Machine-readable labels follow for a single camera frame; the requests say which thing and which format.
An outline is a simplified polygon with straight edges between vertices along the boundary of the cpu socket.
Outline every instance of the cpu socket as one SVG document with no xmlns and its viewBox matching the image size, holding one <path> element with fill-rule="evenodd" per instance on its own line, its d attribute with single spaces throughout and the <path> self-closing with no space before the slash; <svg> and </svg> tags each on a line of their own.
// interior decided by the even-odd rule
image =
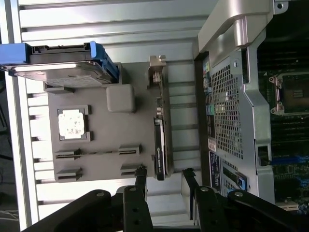
<svg viewBox="0 0 309 232">
<path fill-rule="evenodd" d="M 288 72 L 270 77 L 275 86 L 274 115 L 293 116 L 309 114 L 309 72 Z"/>
</svg>

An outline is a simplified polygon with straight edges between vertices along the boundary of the metal bracket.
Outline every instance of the metal bracket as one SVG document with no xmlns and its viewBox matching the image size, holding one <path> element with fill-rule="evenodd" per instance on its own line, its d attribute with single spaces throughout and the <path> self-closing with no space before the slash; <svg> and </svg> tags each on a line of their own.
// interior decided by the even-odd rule
<svg viewBox="0 0 309 232">
<path fill-rule="evenodd" d="M 270 110 L 270 112 L 274 115 L 283 115 L 284 114 L 284 106 L 280 99 L 280 90 L 282 89 L 283 77 L 280 76 L 272 76 L 269 79 L 269 82 L 273 83 L 276 87 L 276 106 Z"/>
<path fill-rule="evenodd" d="M 156 56 L 149 57 L 148 88 L 162 81 L 162 70 L 166 66 L 165 58 L 164 55 L 159 56 L 159 58 Z"/>
</svg>

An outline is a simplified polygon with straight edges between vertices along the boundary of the mesh grille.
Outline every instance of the mesh grille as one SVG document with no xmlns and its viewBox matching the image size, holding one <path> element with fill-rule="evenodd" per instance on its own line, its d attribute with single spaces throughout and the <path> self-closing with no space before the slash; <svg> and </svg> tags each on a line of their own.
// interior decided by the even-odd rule
<svg viewBox="0 0 309 232">
<path fill-rule="evenodd" d="M 211 76 L 217 147 L 243 159 L 238 78 L 226 66 Z"/>
<path fill-rule="evenodd" d="M 231 168 L 234 168 L 236 171 L 238 171 L 238 168 L 236 166 L 234 166 L 233 164 L 227 162 L 226 160 L 223 159 L 223 163 L 225 163 L 226 165 L 230 166 Z"/>
</svg>

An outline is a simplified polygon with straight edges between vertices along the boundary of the motherboard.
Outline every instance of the motherboard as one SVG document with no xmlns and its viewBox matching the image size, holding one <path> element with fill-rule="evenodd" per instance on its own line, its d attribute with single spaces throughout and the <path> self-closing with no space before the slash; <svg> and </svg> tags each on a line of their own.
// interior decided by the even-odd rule
<svg viewBox="0 0 309 232">
<path fill-rule="evenodd" d="M 309 54 L 302 43 L 263 44 L 258 49 L 259 89 L 271 119 L 275 198 L 295 203 L 299 214 L 309 204 Z"/>
</svg>

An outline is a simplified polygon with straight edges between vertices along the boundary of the screw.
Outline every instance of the screw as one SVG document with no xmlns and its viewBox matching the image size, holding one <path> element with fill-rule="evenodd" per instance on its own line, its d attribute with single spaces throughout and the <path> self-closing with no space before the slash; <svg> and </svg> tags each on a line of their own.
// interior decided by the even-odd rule
<svg viewBox="0 0 309 232">
<path fill-rule="evenodd" d="M 202 191 L 202 192 L 207 192 L 207 191 L 208 191 L 208 188 L 206 188 L 206 187 L 201 187 L 201 191 Z"/>
<path fill-rule="evenodd" d="M 104 196 L 104 192 L 97 193 L 97 197 L 103 197 L 103 196 Z"/>
<path fill-rule="evenodd" d="M 235 192 L 235 196 L 237 196 L 237 197 L 242 197 L 243 194 L 242 194 L 241 192 Z"/>
</svg>

